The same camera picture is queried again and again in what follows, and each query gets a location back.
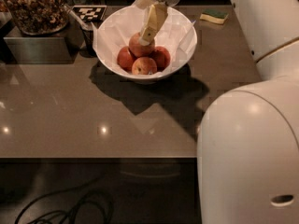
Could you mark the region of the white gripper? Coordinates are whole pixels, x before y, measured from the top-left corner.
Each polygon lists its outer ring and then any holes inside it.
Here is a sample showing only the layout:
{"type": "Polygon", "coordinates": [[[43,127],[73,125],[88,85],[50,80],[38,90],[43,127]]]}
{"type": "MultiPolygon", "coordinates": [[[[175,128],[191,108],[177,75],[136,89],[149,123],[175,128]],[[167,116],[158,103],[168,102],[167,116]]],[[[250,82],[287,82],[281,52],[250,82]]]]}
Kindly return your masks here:
{"type": "Polygon", "coordinates": [[[168,17],[167,7],[175,6],[180,0],[135,0],[134,5],[145,9],[145,22],[140,31],[139,43],[148,46],[154,41],[168,17]]]}

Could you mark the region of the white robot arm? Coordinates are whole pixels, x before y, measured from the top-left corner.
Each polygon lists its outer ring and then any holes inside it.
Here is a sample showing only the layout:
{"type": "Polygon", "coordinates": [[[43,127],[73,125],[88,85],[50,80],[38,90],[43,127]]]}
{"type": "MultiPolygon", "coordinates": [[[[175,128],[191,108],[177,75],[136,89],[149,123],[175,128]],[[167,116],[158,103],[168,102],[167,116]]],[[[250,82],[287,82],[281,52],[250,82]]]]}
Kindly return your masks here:
{"type": "Polygon", "coordinates": [[[261,81],[207,109],[202,224],[299,224],[299,0],[231,0],[261,81]]]}

